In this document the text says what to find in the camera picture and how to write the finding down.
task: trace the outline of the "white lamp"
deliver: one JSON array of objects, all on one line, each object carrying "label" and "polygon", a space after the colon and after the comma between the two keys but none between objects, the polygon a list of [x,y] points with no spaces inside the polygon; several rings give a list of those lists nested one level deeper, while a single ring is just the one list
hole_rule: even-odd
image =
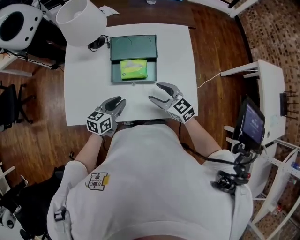
[{"label": "white lamp", "polygon": [[107,25],[105,15],[89,0],[71,0],[56,15],[58,26],[67,43],[79,47],[88,45],[98,49],[105,38],[101,36]]}]

